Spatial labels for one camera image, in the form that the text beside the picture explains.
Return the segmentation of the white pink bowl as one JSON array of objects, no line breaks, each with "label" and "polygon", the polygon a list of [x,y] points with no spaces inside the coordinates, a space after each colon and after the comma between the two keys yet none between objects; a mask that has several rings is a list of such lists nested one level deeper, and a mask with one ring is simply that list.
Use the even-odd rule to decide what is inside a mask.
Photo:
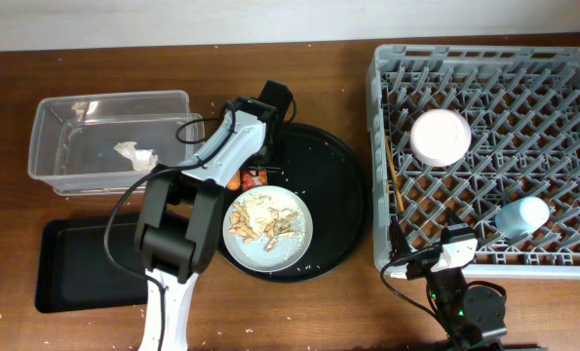
[{"label": "white pink bowl", "polygon": [[446,167],[462,159],[469,150],[472,132],[457,112],[432,109],[421,114],[410,130],[410,149],[421,163]]}]

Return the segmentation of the wooden chopstick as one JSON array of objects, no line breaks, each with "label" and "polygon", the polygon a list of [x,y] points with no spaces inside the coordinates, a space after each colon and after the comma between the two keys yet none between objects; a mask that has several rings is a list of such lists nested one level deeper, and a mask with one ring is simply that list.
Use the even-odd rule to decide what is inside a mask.
[{"label": "wooden chopstick", "polygon": [[390,171],[390,176],[392,179],[392,185],[394,188],[394,194],[395,194],[395,198],[396,198],[396,213],[398,215],[401,215],[405,211],[404,201],[403,201],[400,185],[399,185],[398,178],[397,178],[397,172],[396,172],[395,165],[393,162],[391,147],[389,146],[388,141],[385,142],[385,151],[386,151],[386,158],[387,158],[388,168]]}]

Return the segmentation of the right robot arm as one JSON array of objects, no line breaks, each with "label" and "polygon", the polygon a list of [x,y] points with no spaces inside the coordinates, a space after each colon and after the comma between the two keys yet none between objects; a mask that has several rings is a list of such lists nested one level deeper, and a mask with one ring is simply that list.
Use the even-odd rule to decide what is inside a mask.
[{"label": "right robot arm", "polygon": [[393,286],[388,288],[439,323],[447,336],[445,350],[502,350],[507,293],[499,285],[465,279],[463,269],[475,259],[478,235],[454,211],[447,209],[445,217],[440,240],[416,251],[394,219],[389,229],[390,261],[381,268],[380,279],[386,283],[386,271],[402,267],[408,280],[426,280],[427,307]]}]

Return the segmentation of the red snack wrapper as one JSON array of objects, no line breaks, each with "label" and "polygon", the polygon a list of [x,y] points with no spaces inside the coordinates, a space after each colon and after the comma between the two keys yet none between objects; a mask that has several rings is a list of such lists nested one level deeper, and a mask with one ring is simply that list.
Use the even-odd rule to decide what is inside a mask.
[{"label": "red snack wrapper", "polygon": [[249,191],[267,184],[268,176],[266,171],[241,171],[241,188],[243,191]]}]

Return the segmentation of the grey plate with food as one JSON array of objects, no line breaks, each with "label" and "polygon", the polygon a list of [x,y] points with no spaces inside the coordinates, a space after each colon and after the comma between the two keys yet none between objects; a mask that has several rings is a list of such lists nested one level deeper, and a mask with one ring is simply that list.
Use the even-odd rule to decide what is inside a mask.
[{"label": "grey plate with food", "polygon": [[230,258],[258,273],[276,273],[297,263],[313,238],[313,220],[293,192],[273,185],[253,188],[229,205],[222,239]]}]

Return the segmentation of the light blue cup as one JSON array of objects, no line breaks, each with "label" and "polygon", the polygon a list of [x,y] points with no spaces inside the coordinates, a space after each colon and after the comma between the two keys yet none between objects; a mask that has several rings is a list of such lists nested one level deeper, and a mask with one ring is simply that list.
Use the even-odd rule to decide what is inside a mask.
[{"label": "light blue cup", "polygon": [[549,219],[548,205],[537,197],[524,197],[506,204],[494,218],[497,230],[508,239],[531,234]]}]

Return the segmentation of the orange carrot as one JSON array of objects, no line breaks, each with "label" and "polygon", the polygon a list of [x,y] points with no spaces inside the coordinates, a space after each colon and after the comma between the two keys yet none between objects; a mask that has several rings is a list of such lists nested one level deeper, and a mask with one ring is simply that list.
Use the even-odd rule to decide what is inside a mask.
[{"label": "orange carrot", "polygon": [[235,191],[239,190],[241,187],[241,177],[239,173],[234,174],[229,182],[227,183],[227,188],[229,190]]}]

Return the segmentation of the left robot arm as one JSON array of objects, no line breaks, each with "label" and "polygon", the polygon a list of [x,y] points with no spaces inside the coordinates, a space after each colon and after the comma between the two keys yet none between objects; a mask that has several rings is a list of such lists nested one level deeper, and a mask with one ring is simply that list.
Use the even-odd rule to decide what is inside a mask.
[{"label": "left robot arm", "polygon": [[218,245],[225,189],[248,164],[270,159],[292,97],[240,97],[225,104],[218,129],[177,166],[157,166],[145,186],[135,230],[148,287],[143,350],[187,349],[196,281]]}]

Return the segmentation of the white tissue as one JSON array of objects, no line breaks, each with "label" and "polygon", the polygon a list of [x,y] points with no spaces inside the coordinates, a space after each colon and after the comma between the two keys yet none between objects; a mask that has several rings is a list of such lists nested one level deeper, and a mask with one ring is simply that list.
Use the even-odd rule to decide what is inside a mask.
[{"label": "white tissue", "polygon": [[152,149],[137,149],[135,141],[119,142],[114,150],[128,159],[135,171],[151,171],[158,164],[158,156]]}]

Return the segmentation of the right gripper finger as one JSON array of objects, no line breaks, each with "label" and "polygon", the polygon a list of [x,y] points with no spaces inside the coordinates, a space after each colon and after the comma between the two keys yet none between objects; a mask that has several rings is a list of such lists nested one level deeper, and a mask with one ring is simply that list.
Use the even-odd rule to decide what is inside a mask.
[{"label": "right gripper finger", "polygon": [[400,226],[398,219],[394,216],[389,226],[389,239],[391,243],[391,258],[402,258],[410,255],[411,248],[406,240],[406,235]]},{"label": "right gripper finger", "polygon": [[446,240],[469,240],[478,238],[474,229],[463,221],[452,209],[446,209],[445,215],[447,220],[447,227],[445,228]]}]

